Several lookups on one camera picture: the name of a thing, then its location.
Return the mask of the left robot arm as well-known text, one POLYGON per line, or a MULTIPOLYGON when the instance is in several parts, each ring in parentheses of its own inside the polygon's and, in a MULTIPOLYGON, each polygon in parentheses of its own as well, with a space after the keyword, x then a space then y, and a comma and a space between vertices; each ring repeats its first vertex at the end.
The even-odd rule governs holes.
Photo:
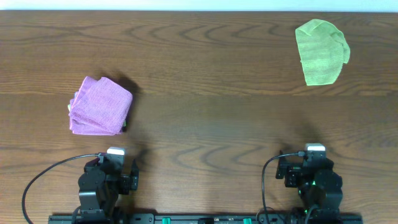
POLYGON ((72 213, 72 223, 129 223, 116 202, 120 195, 137 190, 139 168, 135 160, 130 174, 123 174, 123 167, 123 155, 103 152, 86 163, 78 179, 80 206, 72 213))

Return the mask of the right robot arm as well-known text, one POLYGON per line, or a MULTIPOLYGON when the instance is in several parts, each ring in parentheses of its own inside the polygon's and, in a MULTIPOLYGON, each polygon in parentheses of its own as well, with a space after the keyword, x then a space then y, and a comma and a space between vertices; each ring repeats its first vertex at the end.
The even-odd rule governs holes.
POLYGON ((302 162, 290 162, 288 154, 279 157, 276 179, 296 188, 303 208, 292 212, 289 223, 342 223, 340 203, 343 180, 333 171, 334 162, 321 151, 299 151, 291 156, 302 162))

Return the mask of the light green microfibre cloth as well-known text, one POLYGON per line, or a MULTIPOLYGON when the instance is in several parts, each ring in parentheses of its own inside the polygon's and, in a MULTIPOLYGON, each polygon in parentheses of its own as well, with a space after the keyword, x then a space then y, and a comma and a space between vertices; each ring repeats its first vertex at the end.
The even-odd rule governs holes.
POLYGON ((312 19, 296 28, 295 38, 306 85, 336 82, 351 53, 342 31, 328 21, 312 19))

